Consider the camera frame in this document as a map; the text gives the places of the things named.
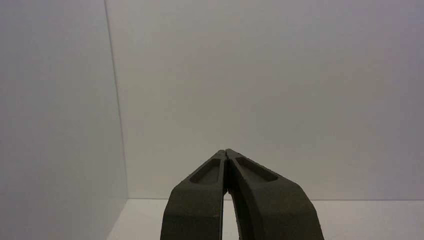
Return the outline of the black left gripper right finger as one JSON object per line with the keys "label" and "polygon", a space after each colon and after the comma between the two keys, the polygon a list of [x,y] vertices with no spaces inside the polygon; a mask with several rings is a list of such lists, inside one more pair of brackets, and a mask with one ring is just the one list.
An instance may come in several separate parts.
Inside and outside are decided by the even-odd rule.
{"label": "black left gripper right finger", "polygon": [[239,239],[324,239],[317,211],[300,185],[233,149],[226,157]]}

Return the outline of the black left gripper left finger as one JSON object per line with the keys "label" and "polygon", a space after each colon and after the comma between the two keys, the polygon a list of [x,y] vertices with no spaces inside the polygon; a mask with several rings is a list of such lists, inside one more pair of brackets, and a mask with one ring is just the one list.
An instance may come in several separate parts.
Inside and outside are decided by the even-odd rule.
{"label": "black left gripper left finger", "polygon": [[218,150],[171,191],[162,240],[220,240],[226,186],[226,152]]}

